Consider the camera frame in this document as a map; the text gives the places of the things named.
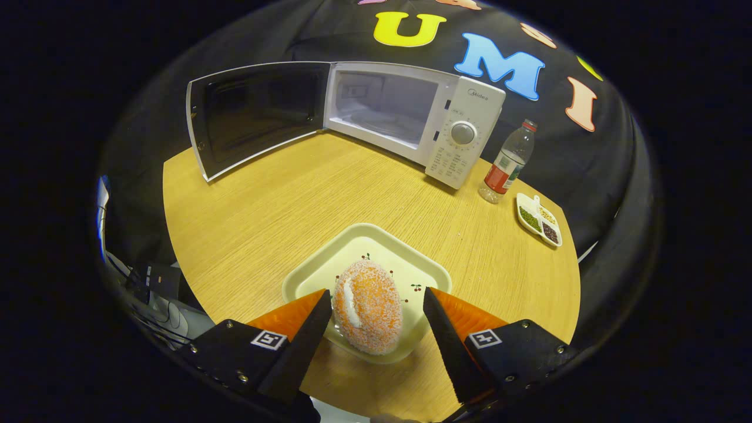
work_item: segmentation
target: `square plate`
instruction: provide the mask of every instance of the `square plate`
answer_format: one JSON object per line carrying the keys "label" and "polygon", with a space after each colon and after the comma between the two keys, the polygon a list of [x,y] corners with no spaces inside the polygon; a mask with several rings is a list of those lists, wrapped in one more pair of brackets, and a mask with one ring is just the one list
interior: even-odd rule
{"label": "square plate", "polygon": [[387,355],[370,355],[355,349],[339,333],[334,316],[324,336],[337,346],[365,361],[390,364],[407,357],[428,332],[423,314],[426,287],[451,292],[452,279],[444,267],[373,224],[354,224],[345,228],[319,251],[295,268],[282,282],[285,302],[296,300],[321,288],[334,294],[337,276],[363,258],[380,264],[392,278],[402,304],[402,334],[397,348]]}

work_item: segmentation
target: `letter m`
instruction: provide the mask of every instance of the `letter m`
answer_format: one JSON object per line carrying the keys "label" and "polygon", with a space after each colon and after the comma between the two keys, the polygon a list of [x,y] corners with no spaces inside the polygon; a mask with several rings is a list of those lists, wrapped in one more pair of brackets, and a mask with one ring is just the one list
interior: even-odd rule
{"label": "letter m", "polygon": [[502,53],[490,39],[481,35],[465,32],[462,34],[468,41],[465,59],[457,63],[454,68],[463,74],[476,78],[483,76],[481,60],[486,64],[488,78],[497,82],[512,72],[512,78],[504,85],[517,94],[533,101],[538,100],[535,86],[538,84],[538,73],[546,67],[539,58],[522,51],[504,58]]}

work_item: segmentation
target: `microwave door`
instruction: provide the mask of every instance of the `microwave door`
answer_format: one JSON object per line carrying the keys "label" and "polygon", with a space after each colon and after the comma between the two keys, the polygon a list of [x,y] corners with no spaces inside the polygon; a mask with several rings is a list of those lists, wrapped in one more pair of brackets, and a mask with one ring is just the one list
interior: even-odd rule
{"label": "microwave door", "polygon": [[206,181],[323,128],[328,62],[280,62],[191,81],[186,118]]}

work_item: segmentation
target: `black fabric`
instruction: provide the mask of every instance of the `black fabric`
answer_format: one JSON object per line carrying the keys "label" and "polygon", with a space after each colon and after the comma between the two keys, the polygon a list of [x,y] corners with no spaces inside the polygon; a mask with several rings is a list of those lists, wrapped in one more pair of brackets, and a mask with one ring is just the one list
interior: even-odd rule
{"label": "black fabric", "polygon": [[663,186],[655,153],[635,123],[635,156],[623,206],[580,265],[572,345],[589,357],[621,326],[656,267],[664,237]]}
{"label": "black fabric", "polygon": [[[492,83],[507,92],[504,109],[481,157],[492,161],[506,137],[526,118],[538,123],[536,146],[521,178],[564,210],[578,254],[586,251],[608,228],[623,196],[632,162],[633,129],[619,93],[596,80],[563,43],[551,49],[520,30],[520,23],[482,2],[473,11],[434,0],[389,0],[358,5],[357,0],[289,0],[244,17],[175,60],[133,101],[115,128],[102,156],[102,173],[112,180],[110,225],[119,245],[108,243],[126,262],[155,260],[169,263],[169,243],[162,205],[162,164],[190,147],[184,117],[185,89],[195,78],[230,68],[290,60],[368,60],[434,68],[462,75],[454,65],[467,48],[463,32],[486,36],[503,55],[530,53],[545,62],[538,77],[538,101],[505,88],[511,75]],[[441,23],[430,44],[391,47],[374,39],[381,11],[404,11],[399,33],[411,35],[420,27],[415,15],[437,14]],[[572,76],[593,90],[595,132],[570,120]]]}

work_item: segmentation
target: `midea logo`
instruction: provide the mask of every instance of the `midea logo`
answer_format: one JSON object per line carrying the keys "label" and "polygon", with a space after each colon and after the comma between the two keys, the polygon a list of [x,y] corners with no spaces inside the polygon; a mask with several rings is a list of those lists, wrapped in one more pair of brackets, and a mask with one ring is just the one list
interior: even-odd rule
{"label": "midea logo", "polygon": [[471,96],[481,97],[482,99],[488,101],[488,97],[476,91],[475,88],[471,88],[470,90],[468,90],[468,94],[470,94]]}

